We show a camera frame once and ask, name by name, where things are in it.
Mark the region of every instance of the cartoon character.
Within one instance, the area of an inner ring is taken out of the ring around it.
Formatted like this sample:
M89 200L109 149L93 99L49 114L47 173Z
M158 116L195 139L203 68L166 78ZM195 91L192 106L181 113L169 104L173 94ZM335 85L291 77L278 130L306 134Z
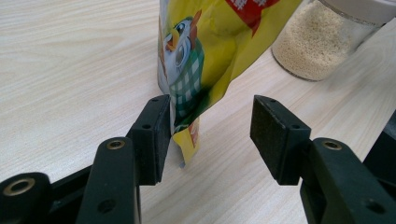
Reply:
M196 107L201 90L204 51L197 38L197 22L201 10L194 17L180 21L163 39L160 55L163 76L166 77L172 102L175 104L175 124Z

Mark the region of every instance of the plastic bag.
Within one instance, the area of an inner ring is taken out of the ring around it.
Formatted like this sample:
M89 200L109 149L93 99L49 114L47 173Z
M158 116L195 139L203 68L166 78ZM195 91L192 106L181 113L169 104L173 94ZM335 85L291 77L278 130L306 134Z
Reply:
M161 0L158 83L188 162L198 117L274 42L301 0Z

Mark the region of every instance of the light wood grain surface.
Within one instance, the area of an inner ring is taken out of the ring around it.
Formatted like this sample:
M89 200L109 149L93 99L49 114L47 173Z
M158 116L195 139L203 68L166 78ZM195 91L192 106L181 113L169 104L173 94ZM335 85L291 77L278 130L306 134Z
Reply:
M159 1L0 2L0 181L51 181L123 136L157 86ZM396 108L396 20L329 79L292 77L264 52L201 118L201 149L142 188L144 223L305 223L299 187L280 187L249 139L254 94L277 99L364 159Z

